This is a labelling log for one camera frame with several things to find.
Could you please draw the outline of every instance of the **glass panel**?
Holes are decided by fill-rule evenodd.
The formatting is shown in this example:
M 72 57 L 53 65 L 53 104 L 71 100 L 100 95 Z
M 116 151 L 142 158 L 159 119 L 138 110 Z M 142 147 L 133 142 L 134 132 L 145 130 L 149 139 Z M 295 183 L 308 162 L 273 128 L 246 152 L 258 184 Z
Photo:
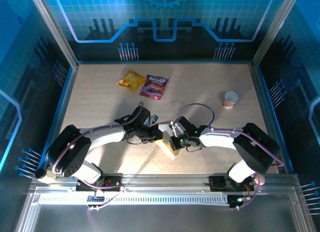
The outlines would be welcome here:
M 15 231 L 70 66 L 32 0 L 0 14 L 0 230 Z
M 301 185 L 315 181 L 315 187 L 320 184 L 319 14 L 320 0 L 297 0 L 260 65 L 294 171 Z M 312 188 L 305 188 L 311 189 L 307 198 L 315 199 L 310 209 L 319 207 Z M 318 231 L 319 215 L 313 218 Z
M 46 0 L 80 61 L 251 61 L 283 0 Z

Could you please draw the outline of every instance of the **wooden tabletop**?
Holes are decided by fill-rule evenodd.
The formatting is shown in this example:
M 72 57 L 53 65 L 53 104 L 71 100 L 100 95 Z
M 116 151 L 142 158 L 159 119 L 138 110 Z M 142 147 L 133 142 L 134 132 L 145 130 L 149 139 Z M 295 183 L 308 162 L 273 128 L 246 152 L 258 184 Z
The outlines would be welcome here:
M 118 86 L 116 82 L 128 69 L 169 79 L 163 98 L 139 95 L 142 85 L 135 92 Z M 239 96 L 232 109 L 222 105 L 227 91 Z M 238 128 L 251 122 L 266 131 L 248 65 L 217 63 L 81 65 L 62 128 L 71 124 L 77 128 L 108 124 L 131 114 L 139 101 L 152 115 L 158 115 L 158 122 L 173 120 L 187 104 L 204 103 L 214 110 L 215 128 Z M 212 118 L 212 113 L 200 106 L 189 108 L 183 115 L 197 127 L 207 125 Z M 99 165 L 105 173 L 212 174 L 225 173 L 241 157 L 236 150 L 208 147 L 192 153 L 182 149 L 172 159 L 154 143 L 131 145 L 122 141 L 93 149 L 86 160 Z

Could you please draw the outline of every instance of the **black cable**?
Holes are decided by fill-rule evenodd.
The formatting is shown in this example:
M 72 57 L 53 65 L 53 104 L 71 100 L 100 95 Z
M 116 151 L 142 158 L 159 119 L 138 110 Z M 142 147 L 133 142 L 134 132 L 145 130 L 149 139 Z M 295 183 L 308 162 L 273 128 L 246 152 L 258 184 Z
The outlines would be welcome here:
M 192 152 L 196 152 L 196 151 L 200 151 L 200 150 L 202 150 L 202 147 L 200 147 L 200 148 L 197 148 L 197 149 L 195 149 L 195 150 L 188 150 L 188 147 L 185 147 L 185 150 L 186 151 L 188 151 L 189 153 L 192 153 Z
M 226 188 L 226 186 L 225 187 L 213 186 L 211 183 L 205 183 L 205 185 L 206 186 L 210 186 L 210 187 L 215 188 L 215 189 L 218 189 L 218 190 L 224 190 Z
M 142 140 L 141 140 L 140 143 L 131 143 L 131 142 L 128 141 L 128 139 L 126 139 L 126 142 L 127 142 L 128 144 L 134 145 L 134 146 L 137 146 L 137 145 L 141 145 L 141 144 L 142 144 Z

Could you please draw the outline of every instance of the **purple cable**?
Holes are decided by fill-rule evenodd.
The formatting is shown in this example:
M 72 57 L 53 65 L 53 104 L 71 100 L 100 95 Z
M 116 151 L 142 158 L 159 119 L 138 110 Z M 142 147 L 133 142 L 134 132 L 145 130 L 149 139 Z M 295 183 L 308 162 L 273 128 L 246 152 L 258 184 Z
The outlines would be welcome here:
M 204 106 L 204 107 L 208 108 L 209 110 L 211 110 L 211 112 L 212 112 L 212 120 L 209 122 L 209 125 L 208 125 L 209 128 L 211 129 L 211 124 L 212 124 L 212 122 L 215 120 L 215 117 L 216 117 L 216 116 L 215 116 L 215 112 L 213 111 L 212 108 L 210 108 L 208 105 L 206 105 L 206 104 L 204 104 L 204 103 L 190 103 L 190 104 L 187 104 L 187 105 L 183 106 L 183 107 L 179 110 L 177 116 L 174 118 L 174 120 L 172 121 L 172 123 L 174 124 L 174 123 L 177 121 L 178 117 L 181 115 L 181 112 L 184 111 L 185 108 L 190 107 L 190 106 Z
M 238 133 L 240 135 L 243 135 L 245 137 L 247 137 L 249 140 L 253 141 L 257 146 L 259 146 L 264 152 L 266 152 L 269 156 L 271 156 L 275 161 L 277 161 L 279 163 L 278 167 L 283 167 L 285 166 L 285 164 L 277 157 L 275 156 L 273 153 L 271 153 L 266 147 L 264 147 L 259 141 L 257 141 L 255 138 L 253 138 L 252 136 L 246 134 L 245 132 L 239 131 L 239 130 L 235 130 L 235 129 L 211 129 L 212 132 L 214 133 L 221 133 L 221 134 L 225 134 L 225 133 Z
M 125 123 L 122 123 L 122 124 L 116 124 L 116 125 L 102 125 L 102 126 L 99 126 L 99 127 L 96 127 L 92 130 L 88 130 L 82 134 L 80 134 L 78 137 L 76 137 L 71 143 L 69 143 L 67 145 L 67 147 L 65 147 L 65 149 L 62 151 L 62 153 L 58 156 L 58 158 L 56 158 L 53 166 L 52 166 L 52 172 L 53 173 L 57 173 L 57 172 L 60 172 L 60 171 L 56 171 L 56 167 L 58 165 L 58 163 L 60 162 L 60 160 L 62 159 L 62 157 L 67 153 L 67 151 L 70 149 L 70 147 L 72 145 L 74 145 L 80 138 L 88 135 L 88 134 L 91 134 L 92 132 L 96 132 L 96 131 L 99 131 L 99 130 L 103 130 L 103 129 L 108 129 L 108 128 L 116 128 L 116 127 L 122 127 L 122 126 L 125 126 L 125 125 L 128 125 L 130 123 L 132 123 L 141 113 L 143 107 L 144 107 L 144 103 L 142 101 L 139 102 L 139 106 L 140 106 L 140 110 L 139 112 L 135 115 L 135 117 L 133 117 L 132 119 L 130 119 L 129 121 L 125 122 Z
M 255 191 L 254 191 L 253 197 L 252 197 L 248 202 L 246 202 L 246 203 L 244 203 L 243 205 L 239 206 L 239 209 L 241 209 L 241 208 L 246 207 L 247 205 L 249 205 L 249 204 L 251 203 L 251 201 L 253 201 L 254 198 L 256 197 L 256 195 L 258 194 L 259 188 L 260 188 L 260 174 L 257 173 L 257 175 L 258 175 L 258 184 L 257 184 L 256 189 L 255 189 Z
M 93 207 L 93 206 L 92 206 L 92 207 L 89 207 L 89 205 L 87 205 L 87 206 L 90 208 L 90 210 L 96 210 L 96 211 L 98 211 L 98 210 L 100 210 L 100 209 L 108 206 L 111 201 L 113 201 L 118 195 L 120 195 L 121 192 L 122 192 L 122 190 L 120 190 L 115 196 L 113 196 L 108 202 L 104 203 L 103 205 L 96 206 L 96 207 Z

